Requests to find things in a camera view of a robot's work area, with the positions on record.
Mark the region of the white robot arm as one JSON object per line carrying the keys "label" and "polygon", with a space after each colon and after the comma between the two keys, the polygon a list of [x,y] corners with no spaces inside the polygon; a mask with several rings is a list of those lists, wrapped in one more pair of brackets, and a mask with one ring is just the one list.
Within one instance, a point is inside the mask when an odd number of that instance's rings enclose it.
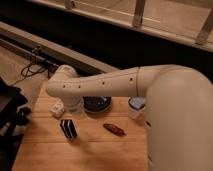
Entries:
{"label": "white robot arm", "polygon": [[46,92],[76,109],[85,96],[146,99],[150,171],[213,171],[213,83],[180,65],[155,65],[79,77],[60,66]]}

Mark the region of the translucent gripper tool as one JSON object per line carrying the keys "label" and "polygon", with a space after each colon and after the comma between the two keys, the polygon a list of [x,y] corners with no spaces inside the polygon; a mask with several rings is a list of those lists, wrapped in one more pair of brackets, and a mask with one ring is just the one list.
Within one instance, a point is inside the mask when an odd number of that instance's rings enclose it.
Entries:
{"label": "translucent gripper tool", "polygon": [[79,116],[83,110],[83,99],[82,98],[72,98],[65,103],[66,111]]}

